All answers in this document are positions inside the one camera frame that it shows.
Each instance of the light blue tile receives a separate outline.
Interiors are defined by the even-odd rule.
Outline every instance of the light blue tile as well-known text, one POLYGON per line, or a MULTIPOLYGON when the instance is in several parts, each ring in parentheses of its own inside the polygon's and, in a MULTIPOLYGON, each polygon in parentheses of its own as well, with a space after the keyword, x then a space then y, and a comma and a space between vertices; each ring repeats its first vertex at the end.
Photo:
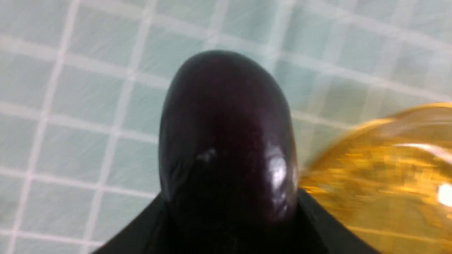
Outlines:
POLYGON ((69 51, 100 61, 129 64, 139 21, 81 6, 69 51))
POLYGON ((80 245, 18 238, 14 254, 79 254, 80 245))
POLYGON ((123 127, 128 130, 159 135, 160 115, 166 90, 135 84, 123 127))
POLYGON ((148 0, 120 0, 120 1, 124 2, 126 4, 138 5, 138 6, 144 7, 146 4, 146 1, 148 1, 148 0))
POLYGON ((150 203, 148 198, 105 193, 93 240, 107 241, 119 233, 150 203))
POLYGON ((108 135, 47 127, 37 172, 87 182, 97 182, 104 159, 108 135))
POLYGON ((0 114, 0 166, 26 170, 36 122, 0 114))
POLYGON ((421 98, 417 96, 388 89, 385 92, 385 97, 378 115, 379 117, 387 117, 421 103, 421 98))
POLYGON ((0 236, 0 253, 6 253, 8 251, 9 237, 0 236))
POLYGON ((417 1, 410 29, 438 38, 443 33, 451 3, 450 0, 417 1))
POLYGON ((294 8, 283 49, 320 59, 328 43, 332 20, 302 8, 294 8))
POLYGON ((97 249, 99 249, 99 247, 97 247, 97 246, 91 246, 91 247, 88 249, 88 254, 91 254, 91 253, 95 252, 97 249))
POLYGON ((325 3, 330 4, 330 5, 339 5, 339 0, 323 0, 325 3))
POLYGON ((310 160, 315 160, 329 146, 333 145, 344 135, 344 129, 338 129, 326 125, 314 126, 314 136, 312 137, 310 160))
POLYGON ((295 110, 306 111, 317 73, 285 61, 279 61, 276 64, 274 76, 290 107, 295 110))
POLYGON ((397 4, 396 0, 359 0, 356 3, 355 13, 389 23, 397 4))
POLYGON ((215 3, 215 0, 164 0, 158 2, 157 12, 198 26, 208 27, 215 3))
POLYGON ((364 73, 373 73, 386 38, 351 25, 348 29, 338 65, 364 73))
POLYGON ((315 125, 307 121, 292 119, 299 169, 304 168, 306 162, 309 160, 309 156, 311 155, 310 148, 308 147, 308 144, 311 141, 311 136, 309 134, 314 126, 315 125))
POLYGON ((361 114, 366 103, 369 85, 335 77, 328 89, 321 116, 356 124, 361 119, 361 114))
POLYGON ((33 182, 21 230, 81 239, 93 190, 33 182))
POLYGON ((156 144, 118 141, 107 184, 157 194, 160 191, 156 144))
POLYGON ((233 52, 242 54, 242 55, 250 58, 251 60, 259 63, 260 65, 262 65, 264 63, 264 57, 262 56, 261 52, 244 50, 244 49, 241 49, 237 45, 230 45, 226 42, 220 41, 219 45, 217 45, 215 47, 215 49, 216 50, 233 51, 233 52))
POLYGON ((276 0, 231 0, 223 32, 245 40, 267 43, 276 10, 276 0))
POLYGON ((424 88, 427 91, 452 95, 452 86, 450 82, 452 81, 452 58, 447 55, 443 55, 440 52, 436 53, 435 66, 430 70, 429 75, 425 79, 424 88))
POLYGON ((152 27, 140 70, 171 78, 189 57, 202 50, 203 41, 152 27))
POLYGON ((425 75, 433 52, 405 43, 397 59, 392 79, 408 86, 424 88, 425 75))
POLYGON ((2 229, 13 227, 23 182, 20 178, 0 176, 0 228, 2 229))
POLYGON ((39 109, 53 63, 0 51, 0 100, 39 109))
POLYGON ((0 33, 58 46, 68 7, 62 0, 2 0, 0 33))
POLYGON ((113 123, 124 80, 65 66, 52 112, 103 124, 113 123))

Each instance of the dark purple eggplant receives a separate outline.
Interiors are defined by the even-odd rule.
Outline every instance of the dark purple eggplant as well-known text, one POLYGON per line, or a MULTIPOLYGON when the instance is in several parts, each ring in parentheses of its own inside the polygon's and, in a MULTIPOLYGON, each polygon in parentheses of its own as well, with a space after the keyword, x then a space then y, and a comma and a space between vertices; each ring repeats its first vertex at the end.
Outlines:
POLYGON ((182 65, 163 107, 159 165, 184 250, 283 250, 294 232, 296 160, 289 106, 259 64, 210 51, 182 65))

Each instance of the black object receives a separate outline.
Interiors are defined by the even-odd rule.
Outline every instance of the black object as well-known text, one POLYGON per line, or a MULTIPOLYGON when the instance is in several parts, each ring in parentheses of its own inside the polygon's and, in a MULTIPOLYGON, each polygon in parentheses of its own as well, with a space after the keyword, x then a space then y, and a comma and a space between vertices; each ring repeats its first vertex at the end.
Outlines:
MULTIPOLYGON (((298 190, 297 220, 298 241, 290 253, 378 254, 302 189, 298 190)), ((159 195, 124 230, 93 254, 192 253, 177 250, 177 239, 173 238, 169 227, 167 210, 159 195)))
POLYGON ((290 110, 254 61, 190 58, 159 137, 162 192, 95 254, 376 253, 297 190, 290 110))

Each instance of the tiled wall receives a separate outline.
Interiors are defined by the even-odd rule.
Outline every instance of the tiled wall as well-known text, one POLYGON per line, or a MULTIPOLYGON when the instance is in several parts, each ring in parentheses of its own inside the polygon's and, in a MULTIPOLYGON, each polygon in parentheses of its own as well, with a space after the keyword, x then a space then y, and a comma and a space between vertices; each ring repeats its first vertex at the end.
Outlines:
POLYGON ((0 253, 85 254, 159 191, 189 56, 246 54, 290 103, 300 161, 452 97, 450 0, 0 0, 0 253))

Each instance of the oil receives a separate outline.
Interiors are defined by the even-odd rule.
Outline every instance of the oil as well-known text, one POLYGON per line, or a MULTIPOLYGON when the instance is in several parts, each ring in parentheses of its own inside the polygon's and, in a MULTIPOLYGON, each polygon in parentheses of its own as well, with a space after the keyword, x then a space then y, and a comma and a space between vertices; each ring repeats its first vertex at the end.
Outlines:
POLYGON ((356 128, 299 187, 382 253, 452 254, 452 103, 356 128))

